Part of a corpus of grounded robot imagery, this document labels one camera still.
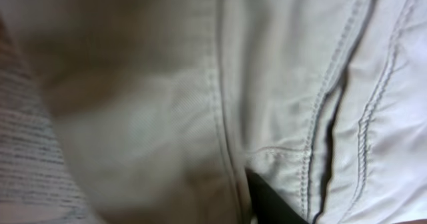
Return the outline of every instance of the beige garment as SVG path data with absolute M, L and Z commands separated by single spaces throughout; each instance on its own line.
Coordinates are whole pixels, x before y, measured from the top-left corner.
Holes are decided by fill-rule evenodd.
M 427 0 L 0 0 L 110 223 L 427 216 Z

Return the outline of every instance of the white fabric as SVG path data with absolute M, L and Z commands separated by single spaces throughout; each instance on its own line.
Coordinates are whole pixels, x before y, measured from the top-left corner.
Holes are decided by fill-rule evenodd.
M 309 222 L 427 218 L 427 0 L 0 8 L 111 223 L 247 223 L 244 167 Z

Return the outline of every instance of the black object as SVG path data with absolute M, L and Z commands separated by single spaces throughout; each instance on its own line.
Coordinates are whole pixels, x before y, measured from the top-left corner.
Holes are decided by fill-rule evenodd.
M 246 175 L 259 224 L 308 224 L 257 173 Z

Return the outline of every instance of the fabric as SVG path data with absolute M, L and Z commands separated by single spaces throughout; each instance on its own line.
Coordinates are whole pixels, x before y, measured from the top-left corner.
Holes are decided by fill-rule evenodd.
M 427 218 L 427 0 L 0 0 L 110 223 Z

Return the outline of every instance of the clothing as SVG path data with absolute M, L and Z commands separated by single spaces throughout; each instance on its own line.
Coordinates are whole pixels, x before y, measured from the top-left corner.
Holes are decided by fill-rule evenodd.
M 0 0 L 110 223 L 427 218 L 427 0 Z

